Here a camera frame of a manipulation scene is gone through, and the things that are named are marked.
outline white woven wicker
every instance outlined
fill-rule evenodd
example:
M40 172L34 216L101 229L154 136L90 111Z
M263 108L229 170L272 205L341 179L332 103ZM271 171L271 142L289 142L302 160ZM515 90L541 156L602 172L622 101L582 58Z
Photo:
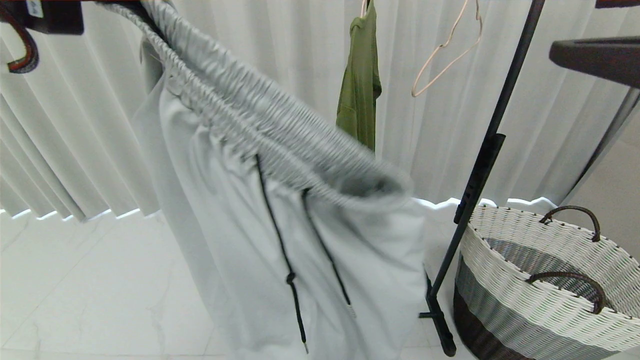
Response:
M471 219L461 255L476 280L529 323L558 336L617 352L640 345L640 265L613 241L591 239L593 231L511 208L480 206ZM521 271L484 239L509 241L561 259L600 285L611 307L594 304L545 281L528 284Z

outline drawstring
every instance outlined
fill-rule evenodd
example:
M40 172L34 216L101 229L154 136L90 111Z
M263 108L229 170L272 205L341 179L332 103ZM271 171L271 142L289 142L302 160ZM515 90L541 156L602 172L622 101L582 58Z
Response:
M7 9L2 3L0 3L0 16L18 33L22 43L24 44L25 55L23 58L18 60L11 61L7 64L9 67L9 72L14 74L25 74L27 72L33 71L38 66L38 47L36 46L35 40L31 37L31 34Z
M296 273L293 272L293 267L291 266L291 262L289 262L289 258L287 257L287 251L284 246L284 241L282 241L282 235L280 234L280 229L278 228L278 224L276 223L276 218L273 214L273 210L271 209L271 204L269 203L269 199L267 198L267 190L266 184L264 182L264 177L262 176L262 169L260 167L260 158L256 154L255 162L258 168L258 175L260 176L260 185L262 185L262 195L264 196L264 202L267 204L267 210L269 210L269 216L271 217L271 222L273 223L273 227L275 228L276 235L278 236L278 241L280 241L280 248L282 249L282 255L284 255L284 261L287 263L287 268L289 268L289 275L287 275L286 281L287 284L291 287L291 292L293 293L293 302L296 306L296 317L298 318L298 327L300 328L300 339L302 340L302 344L305 346L305 350L307 354L309 353L309 348L307 347L307 335L305 334L305 324L302 322L302 314L300 312L300 302L298 300L298 291L296 290L296 285L293 283L293 280L296 278Z
M335 274L335 277L336 279L338 279L338 283L340 284L340 289L342 290L342 296L344 296L344 301L346 301L347 303L347 308L349 308L349 312L351 313L351 316L355 318L356 312L353 310L353 306L351 305L351 299L349 299L349 294L347 294L347 289L344 287L344 283L342 282L342 278L340 277L338 268L337 266L335 266L333 256L331 256L329 249L326 248L326 245L324 244L324 240L322 240L322 236L320 236L320 232L318 231L318 229L316 228L316 225L311 219L311 214L309 213L309 205L307 202L308 194L309 194L309 189L304 189L302 191L302 204L304 205L304 208L305 208L305 215L307 216L307 220L309 221L309 224L311 225L311 228L313 229L314 234L316 235L316 238L320 241L320 245L322 245L322 248L324 250L324 253L326 254L326 257L328 257L329 261L331 261L331 266L333 267L333 273Z

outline gray stripe on basket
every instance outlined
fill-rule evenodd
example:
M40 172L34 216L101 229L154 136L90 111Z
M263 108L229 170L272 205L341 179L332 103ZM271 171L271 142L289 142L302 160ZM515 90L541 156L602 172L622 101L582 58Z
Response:
M473 313L504 346L532 359L601 360L617 354L577 340L562 337L501 304L482 287L464 259L460 257L456 285Z
M575 266L559 259L551 254L542 252L532 247L523 246L510 241L497 239L484 239L491 249L499 252L504 258L513 263L522 271L529 274L538 274L549 271L577 272L578 274L586 274L588 272L576 268ZM556 285L558 288L568 290L574 294L580 295L585 299L595 302L597 300L596 291L586 282L571 277L565 278L549 278L545 282ZM609 299L605 301L605 305L614 308L610 304Z

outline sweatpants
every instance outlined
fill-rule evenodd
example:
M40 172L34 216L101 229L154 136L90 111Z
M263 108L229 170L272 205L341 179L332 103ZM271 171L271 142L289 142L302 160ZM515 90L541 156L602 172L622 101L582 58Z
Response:
M393 360L424 303L411 182L185 21L142 1L131 120L230 360Z

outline vertical blind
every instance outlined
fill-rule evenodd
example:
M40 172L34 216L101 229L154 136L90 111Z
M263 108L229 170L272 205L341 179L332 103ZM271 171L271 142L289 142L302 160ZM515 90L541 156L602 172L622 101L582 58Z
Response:
M418 98L413 80L446 40L463 0L375 0L383 94L377 103L377 155L409 173L415 196L458 197L479 150L516 48L529 1L481 0L480 44ZM177 9L236 56L335 122L360 0L174 0ZM158 209L129 127L145 97L140 32L82 3L81 37L32 33L40 64L0 73L0 204L82 220ZM553 40L640 33L640 8L598 9L592 1L547 1L500 131L507 140L483 197L547 197L571 190L615 116L627 88L564 70L548 60ZM6 24L0 58L22 56ZM424 81L475 42L469 6L452 43Z

